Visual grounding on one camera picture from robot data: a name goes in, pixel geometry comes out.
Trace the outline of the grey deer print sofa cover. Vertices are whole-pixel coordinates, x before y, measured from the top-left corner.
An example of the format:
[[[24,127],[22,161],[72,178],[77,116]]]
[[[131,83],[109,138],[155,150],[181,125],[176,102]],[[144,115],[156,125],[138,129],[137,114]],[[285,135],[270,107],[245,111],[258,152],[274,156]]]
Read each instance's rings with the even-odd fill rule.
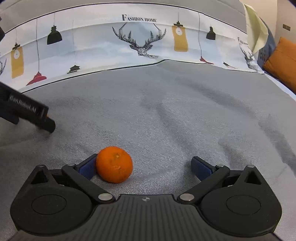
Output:
[[[244,5],[221,1],[4,1],[1,82],[49,107],[53,133],[1,121],[1,240],[33,168],[126,150],[115,195],[179,195],[197,183],[192,156],[255,165],[278,197],[276,234],[295,239],[295,95],[247,45]]]

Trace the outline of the orange cushion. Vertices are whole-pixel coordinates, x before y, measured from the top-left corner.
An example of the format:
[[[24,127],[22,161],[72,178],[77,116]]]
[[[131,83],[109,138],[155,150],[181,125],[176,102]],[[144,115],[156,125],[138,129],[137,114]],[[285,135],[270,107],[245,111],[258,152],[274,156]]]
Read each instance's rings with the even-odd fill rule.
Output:
[[[296,82],[295,55],[295,43],[280,37],[274,52],[263,65],[265,71],[277,78],[293,93],[295,93]]]

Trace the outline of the orange mandarin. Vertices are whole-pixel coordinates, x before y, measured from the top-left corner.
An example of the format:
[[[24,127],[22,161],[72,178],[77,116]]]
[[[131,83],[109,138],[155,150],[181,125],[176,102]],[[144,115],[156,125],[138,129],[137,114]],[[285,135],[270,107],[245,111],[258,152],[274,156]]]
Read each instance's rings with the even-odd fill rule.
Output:
[[[109,183],[122,183],[132,174],[133,162],[124,149],[109,146],[97,154],[96,169],[102,180]]]

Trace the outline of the yellow cloth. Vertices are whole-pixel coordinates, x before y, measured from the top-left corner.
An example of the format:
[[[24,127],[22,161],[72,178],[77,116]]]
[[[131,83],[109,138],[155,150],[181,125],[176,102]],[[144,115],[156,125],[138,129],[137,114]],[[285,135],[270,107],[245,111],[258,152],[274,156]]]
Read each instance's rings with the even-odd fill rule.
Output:
[[[247,42],[253,54],[262,49],[268,39],[268,29],[263,20],[259,17],[255,9],[247,4],[243,4],[246,18]]]

